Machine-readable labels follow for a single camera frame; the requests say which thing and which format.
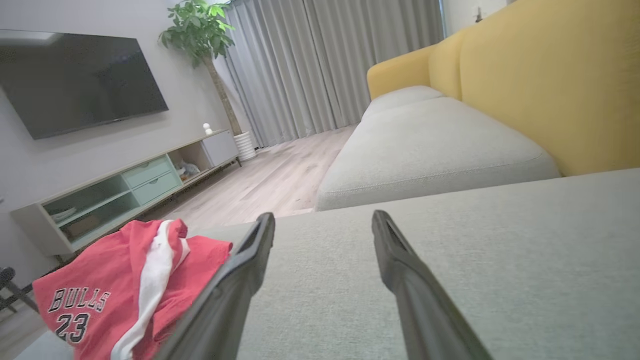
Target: white figurine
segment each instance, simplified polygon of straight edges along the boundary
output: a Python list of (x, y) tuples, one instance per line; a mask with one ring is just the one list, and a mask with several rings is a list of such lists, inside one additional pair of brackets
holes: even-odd
[(213, 130), (211, 129), (211, 126), (209, 126), (207, 123), (202, 124), (202, 128), (204, 129), (205, 134), (207, 135), (213, 134)]

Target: television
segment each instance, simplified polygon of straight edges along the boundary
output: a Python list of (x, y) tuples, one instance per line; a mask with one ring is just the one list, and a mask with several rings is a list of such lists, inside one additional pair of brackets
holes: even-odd
[(134, 38), (0, 30), (0, 86), (34, 139), (168, 110)]

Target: sofa armrest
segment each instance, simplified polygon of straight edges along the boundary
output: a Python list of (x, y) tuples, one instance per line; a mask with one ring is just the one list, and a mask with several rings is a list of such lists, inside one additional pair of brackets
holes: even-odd
[(429, 86), (429, 54), (435, 45), (375, 64), (367, 72), (371, 100), (409, 86)]

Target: gray curtain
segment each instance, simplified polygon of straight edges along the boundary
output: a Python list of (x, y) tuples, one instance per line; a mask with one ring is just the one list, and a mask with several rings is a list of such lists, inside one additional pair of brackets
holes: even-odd
[(260, 147), (356, 124), (370, 67), (443, 39), (437, 0), (235, 0), (227, 17)]

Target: tv stand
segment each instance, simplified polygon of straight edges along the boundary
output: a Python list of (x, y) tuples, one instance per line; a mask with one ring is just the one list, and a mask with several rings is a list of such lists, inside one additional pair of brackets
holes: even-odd
[[(158, 205), (177, 192), (238, 159), (229, 130), (192, 142), (88, 181), (48, 199), (11, 212), (29, 239), (45, 255), (73, 254)], [(176, 164), (200, 169), (181, 179)]]

